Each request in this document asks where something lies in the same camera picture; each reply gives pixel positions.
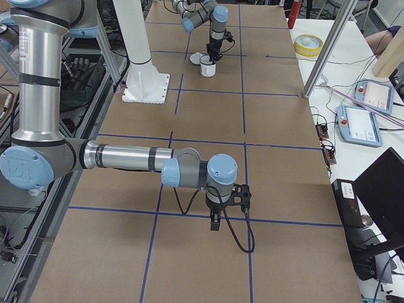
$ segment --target red cylinder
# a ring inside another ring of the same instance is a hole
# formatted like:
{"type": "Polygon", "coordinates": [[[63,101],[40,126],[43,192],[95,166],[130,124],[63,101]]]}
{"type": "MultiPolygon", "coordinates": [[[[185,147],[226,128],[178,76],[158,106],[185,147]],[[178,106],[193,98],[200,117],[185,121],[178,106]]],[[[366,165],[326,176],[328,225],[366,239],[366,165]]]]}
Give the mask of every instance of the red cylinder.
{"type": "Polygon", "coordinates": [[[295,21],[296,21],[297,15],[299,14],[301,5],[302,5],[301,0],[294,0],[293,1],[292,10],[290,12],[289,20],[288,20],[288,27],[289,27],[290,30],[295,25],[295,21]]]}

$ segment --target computer monitor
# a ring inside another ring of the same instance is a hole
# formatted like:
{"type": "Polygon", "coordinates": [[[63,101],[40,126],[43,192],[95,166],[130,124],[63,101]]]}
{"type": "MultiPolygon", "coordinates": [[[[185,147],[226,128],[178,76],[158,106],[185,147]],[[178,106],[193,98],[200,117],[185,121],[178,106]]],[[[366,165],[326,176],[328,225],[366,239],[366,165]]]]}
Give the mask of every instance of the computer monitor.
{"type": "Polygon", "coordinates": [[[394,249],[404,261],[404,248],[399,248],[404,247],[403,183],[404,160],[390,147],[352,184],[360,202],[387,239],[376,245],[379,249],[369,248],[373,256],[394,249]]]}

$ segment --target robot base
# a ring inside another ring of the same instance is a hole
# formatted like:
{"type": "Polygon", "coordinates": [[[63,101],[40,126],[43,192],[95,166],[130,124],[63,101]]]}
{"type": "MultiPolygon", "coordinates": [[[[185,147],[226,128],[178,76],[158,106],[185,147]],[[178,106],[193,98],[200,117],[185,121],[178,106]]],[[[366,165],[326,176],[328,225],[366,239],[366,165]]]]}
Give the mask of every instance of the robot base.
{"type": "Polygon", "coordinates": [[[141,71],[129,69],[126,80],[126,89],[122,96],[124,102],[141,102],[163,104],[169,89],[169,74],[160,74],[157,68],[152,66],[151,79],[144,77],[141,71]]]}

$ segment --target white cup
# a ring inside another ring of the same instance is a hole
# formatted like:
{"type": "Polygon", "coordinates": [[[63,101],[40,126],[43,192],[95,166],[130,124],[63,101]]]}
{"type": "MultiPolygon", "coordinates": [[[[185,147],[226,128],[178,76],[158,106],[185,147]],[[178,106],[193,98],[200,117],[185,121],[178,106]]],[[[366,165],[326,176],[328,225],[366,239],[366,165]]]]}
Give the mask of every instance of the white cup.
{"type": "Polygon", "coordinates": [[[212,77],[216,73],[216,63],[209,60],[209,55],[201,56],[201,75],[204,77],[212,77]]]}

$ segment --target white table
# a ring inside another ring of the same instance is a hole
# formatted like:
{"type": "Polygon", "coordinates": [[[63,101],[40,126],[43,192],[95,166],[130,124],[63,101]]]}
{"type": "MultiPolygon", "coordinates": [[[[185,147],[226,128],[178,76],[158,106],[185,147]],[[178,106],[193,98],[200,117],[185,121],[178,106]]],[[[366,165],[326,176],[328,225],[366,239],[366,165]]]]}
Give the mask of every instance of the white table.
{"type": "MultiPolygon", "coordinates": [[[[333,21],[328,20],[305,20],[298,19],[296,20],[295,26],[292,30],[290,30],[290,35],[292,40],[294,41],[296,36],[302,33],[310,33],[313,35],[317,35],[323,41],[326,40],[327,35],[331,29],[333,21]]],[[[336,43],[333,52],[328,59],[329,63],[324,68],[323,74],[328,79],[329,86],[334,85],[352,85],[356,81],[367,78],[374,79],[381,82],[388,81],[387,78],[376,78],[371,68],[376,63],[376,60],[372,61],[372,51],[367,45],[365,39],[363,38],[361,32],[357,28],[356,24],[353,21],[349,21],[343,33],[341,34],[338,42],[336,43]],[[355,61],[361,61],[355,64],[332,64],[331,62],[339,62],[339,63],[351,63],[355,61]],[[358,77],[361,73],[364,72],[363,76],[359,79],[358,77]]],[[[299,59],[299,67],[300,72],[302,74],[303,82],[306,84],[306,81],[310,75],[312,67],[314,66],[314,62],[307,61],[307,59],[315,60],[315,58],[306,58],[300,55],[297,55],[299,59]]],[[[317,84],[323,82],[323,79],[319,79],[317,84]]],[[[335,87],[337,90],[344,92],[353,97],[354,88],[350,87],[335,87]]],[[[310,105],[316,107],[319,113],[327,119],[328,122],[334,121],[335,115],[326,108],[326,104],[328,103],[328,107],[336,112],[337,108],[340,106],[343,98],[335,93],[332,94],[329,90],[323,87],[316,87],[310,98],[310,105]]],[[[403,103],[399,98],[398,94],[395,93],[394,102],[403,103]]],[[[343,102],[345,105],[353,105],[351,101],[345,100],[343,102]]],[[[312,108],[312,113],[316,114],[317,110],[312,108]]],[[[393,106],[393,114],[392,116],[399,117],[404,119],[404,107],[399,107],[397,105],[393,106]]],[[[324,122],[321,117],[318,118],[319,123],[324,122]]],[[[377,121],[379,123],[380,128],[388,128],[395,129],[399,128],[398,126],[386,121],[383,118],[377,116],[377,121]]],[[[382,139],[383,146],[379,148],[373,148],[362,145],[355,145],[351,143],[346,143],[342,141],[342,138],[339,134],[338,128],[334,131],[335,125],[328,124],[328,134],[330,136],[330,141],[335,143],[336,147],[336,161],[337,164],[331,166],[332,175],[330,177],[330,181],[333,182],[335,179],[348,179],[355,180],[370,164],[377,159],[387,148],[393,147],[403,158],[404,158],[404,131],[402,132],[388,132],[382,131],[382,139]]],[[[360,205],[361,213],[366,213],[364,207],[360,205]]],[[[375,234],[379,234],[380,231],[374,225],[372,226],[375,234]]],[[[385,241],[384,237],[379,237],[380,241],[385,241]]],[[[404,269],[400,264],[398,258],[395,258],[393,261],[397,264],[397,271],[403,273],[404,269]]],[[[376,289],[377,281],[368,280],[366,282],[362,282],[358,279],[360,289],[362,295],[365,297],[374,296],[374,291],[376,289]]],[[[393,275],[393,284],[392,285],[383,285],[384,290],[393,289],[394,292],[392,295],[397,295],[399,297],[404,297],[404,276],[393,275]]],[[[385,299],[386,292],[380,292],[378,298],[385,299]]]]}

